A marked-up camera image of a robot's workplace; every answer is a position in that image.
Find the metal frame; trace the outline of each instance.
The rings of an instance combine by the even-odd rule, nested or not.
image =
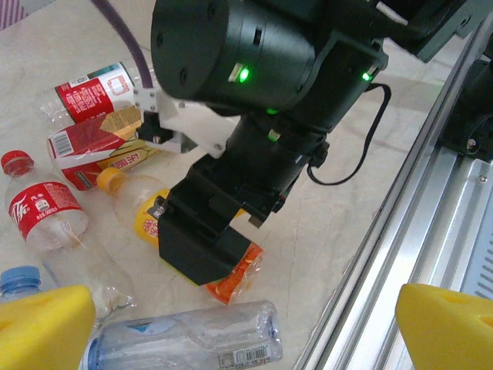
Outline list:
[[[492,24],[465,46],[296,368],[412,368],[394,320],[402,284],[460,289],[493,172],[435,144]]]

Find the red bottle label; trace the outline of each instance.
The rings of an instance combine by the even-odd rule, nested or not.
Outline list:
[[[81,123],[114,110],[111,99],[99,79],[90,79],[75,87],[64,83],[55,89],[75,123]]]
[[[24,240],[41,220],[63,210],[82,210],[70,189],[63,183],[38,183],[21,191],[10,203],[8,214]]]
[[[74,123],[133,105],[133,82],[122,63],[55,87]]]

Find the clear plastic bottle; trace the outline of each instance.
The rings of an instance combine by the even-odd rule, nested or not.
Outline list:
[[[152,69],[151,76],[156,83]],[[73,124],[133,106],[133,87],[140,85],[140,74],[135,64],[117,62],[41,92],[35,101],[49,121],[49,132],[55,133]]]
[[[0,275],[0,303],[29,297],[41,292],[41,275],[34,266],[10,268]]]
[[[86,285],[98,321],[135,305],[129,276],[94,238],[89,218],[70,189],[57,177],[37,170],[32,158],[20,150],[6,153],[1,163],[12,178],[5,194],[8,214],[57,286]]]
[[[79,369],[238,370],[282,357],[276,308],[260,301],[110,324]]]
[[[165,210],[159,198],[166,199],[169,189],[153,177],[129,175],[113,167],[98,175],[97,184],[112,196],[112,208],[118,221],[158,248],[157,220]],[[206,289],[217,300],[229,304],[260,270],[262,258],[262,248],[252,243],[234,271],[221,281],[206,284]]]

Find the yellow sponge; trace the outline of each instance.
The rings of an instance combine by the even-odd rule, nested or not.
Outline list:
[[[493,301],[406,284],[396,317],[416,370],[493,369]]]
[[[0,304],[0,369],[76,370],[95,315],[82,285]]]

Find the yellow bottle label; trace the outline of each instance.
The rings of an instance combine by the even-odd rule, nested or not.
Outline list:
[[[159,247],[157,239],[157,220],[164,213],[165,206],[159,204],[158,197],[167,198],[169,189],[158,191],[140,207],[133,230],[143,241]]]

